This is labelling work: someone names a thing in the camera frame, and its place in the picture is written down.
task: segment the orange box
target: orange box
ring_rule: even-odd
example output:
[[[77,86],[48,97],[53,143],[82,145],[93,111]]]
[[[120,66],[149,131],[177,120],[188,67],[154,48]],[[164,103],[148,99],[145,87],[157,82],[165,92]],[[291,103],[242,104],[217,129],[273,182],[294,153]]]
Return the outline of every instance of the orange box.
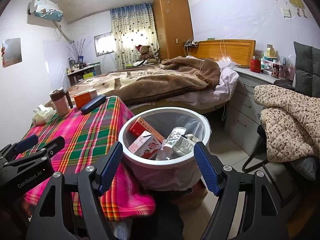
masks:
[[[78,109],[80,109],[82,106],[84,106],[86,103],[89,103],[92,99],[96,98],[98,96],[96,89],[90,89],[78,94],[75,94],[74,99],[76,102],[76,106]]]
[[[162,141],[164,140],[164,137],[158,133],[150,124],[148,124],[145,120],[143,120],[141,117],[139,117],[134,123],[133,125],[130,127],[129,129],[130,132],[132,132],[133,134],[135,134],[136,136],[140,136],[140,134],[143,131],[148,131],[150,133],[152,133],[159,142],[162,143]]]

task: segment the pink plaid tablecloth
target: pink plaid tablecloth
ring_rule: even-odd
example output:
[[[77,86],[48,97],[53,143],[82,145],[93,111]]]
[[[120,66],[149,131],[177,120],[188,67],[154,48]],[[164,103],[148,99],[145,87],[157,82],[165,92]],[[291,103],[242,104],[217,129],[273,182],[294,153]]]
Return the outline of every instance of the pink plaid tablecloth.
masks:
[[[122,126],[133,117],[133,113],[118,97],[110,97],[99,108],[82,115],[73,108],[65,117],[55,116],[49,123],[33,126],[25,135],[36,134],[39,143],[22,156],[32,154],[52,139],[62,136],[65,147],[52,158],[55,171],[64,174],[77,173],[95,163],[105,155],[118,140]],[[27,193],[26,199],[36,205],[47,182],[42,182]],[[78,194],[73,194],[74,210],[81,215]],[[109,220],[120,221],[128,217],[149,216],[155,210],[155,202],[150,195],[139,191],[136,178],[121,163],[112,181],[111,188],[100,198],[105,216]]]

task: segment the wall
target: wall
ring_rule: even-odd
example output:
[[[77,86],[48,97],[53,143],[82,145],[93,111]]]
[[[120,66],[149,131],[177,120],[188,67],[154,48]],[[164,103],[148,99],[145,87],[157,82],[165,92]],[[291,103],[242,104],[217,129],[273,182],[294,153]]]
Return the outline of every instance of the wall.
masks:
[[[11,0],[0,17],[0,41],[21,38],[22,52],[21,63],[7,68],[0,66],[0,148],[21,140],[30,128],[33,109],[47,103],[49,93],[63,83],[63,76],[56,76],[53,71],[55,63],[59,62],[64,71],[64,64],[68,64],[68,56],[54,54],[50,46],[63,51],[65,40],[56,41],[52,22],[28,16],[29,2]]]
[[[256,51],[273,44],[280,57],[294,65],[293,42],[320,48],[320,29],[308,8],[297,15],[289,0],[189,0],[194,38],[253,39]],[[292,18],[284,18],[289,8]]]
[[[75,23],[72,23],[68,25],[67,30],[68,34],[70,35],[70,39],[74,41],[80,42],[81,39],[85,39],[85,45],[89,41],[91,41],[91,43],[88,45],[88,47],[83,53],[84,61],[86,63],[100,62],[102,64],[103,62],[103,65],[101,66],[102,74],[108,73],[109,71],[117,70],[114,59],[114,53],[97,57],[94,47],[94,36],[111,32],[110,11],[95,14]]]

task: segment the drawer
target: drawer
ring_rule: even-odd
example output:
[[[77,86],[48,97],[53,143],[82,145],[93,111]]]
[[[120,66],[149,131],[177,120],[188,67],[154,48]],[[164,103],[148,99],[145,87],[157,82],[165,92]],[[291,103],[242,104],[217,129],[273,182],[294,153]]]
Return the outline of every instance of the drawer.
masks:
[[[261,112],[263,106],[257,105],[252,98],[235,91],[229,101],[229,105],[251,120],[254,120],[257,124],[260,124],[258,114]]]
[[[239,80],[236,86],[236,91],[250,98],[253,98],[253,89],[255,86],[268,85],[267,82],[264,82],[260,79],[253,78],[251,76],[247,76],[242,73],[238,73],[238,74],[239,74]]]
[[[248,155],[251,155],[259,140],[258,124],[233,107],[228,108],[224,131]]]

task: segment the white trash can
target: white trash can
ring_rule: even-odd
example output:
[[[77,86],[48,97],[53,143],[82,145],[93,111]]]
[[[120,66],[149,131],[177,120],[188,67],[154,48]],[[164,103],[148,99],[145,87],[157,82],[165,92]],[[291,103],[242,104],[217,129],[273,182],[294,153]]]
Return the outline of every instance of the white trash can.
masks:
[[[186,190],[196,184],[201,178],[201,173],[193,151],[183,157],[165,161],[144,159],[129,151],[128,148],[136,137],[128,130],[139,117],[142,117],[165,138],[169,136],[173,128],[185,127],[186,134],[194,134],[207,147],[211,134],[208,120],[185,108],[161,107],[132,117],[122,127],[119,134],[119,142],[123,145],[123,160],[143,187],[158,191]]]

